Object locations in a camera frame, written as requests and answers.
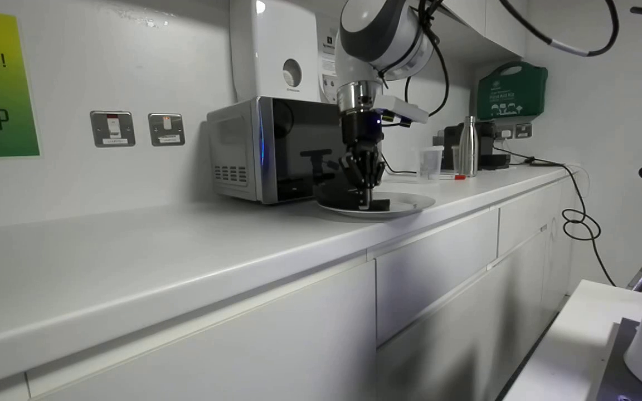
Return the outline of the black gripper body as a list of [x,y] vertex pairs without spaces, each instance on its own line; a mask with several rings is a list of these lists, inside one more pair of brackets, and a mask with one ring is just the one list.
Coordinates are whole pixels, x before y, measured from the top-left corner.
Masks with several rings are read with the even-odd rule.
[[382,123],[377,110],[344,110],[341,113],[341,139],[345,155],[341,167],[356,176],[380,176],[384,168],[380,155]]

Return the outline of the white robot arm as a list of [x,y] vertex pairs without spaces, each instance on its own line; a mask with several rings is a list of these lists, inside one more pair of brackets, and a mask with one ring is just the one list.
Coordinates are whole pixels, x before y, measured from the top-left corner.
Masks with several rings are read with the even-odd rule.
[[411,79],[440,51],[432,12],[442,0],[345,0],[337,31],[337,107],[345,153],[339,174],[316,187],[321,204],[352,212],[387,212],[390,203],[375,197],[386,160],[384,125],[426,123],[438,113],[411,99],[387,96],[387,79]]

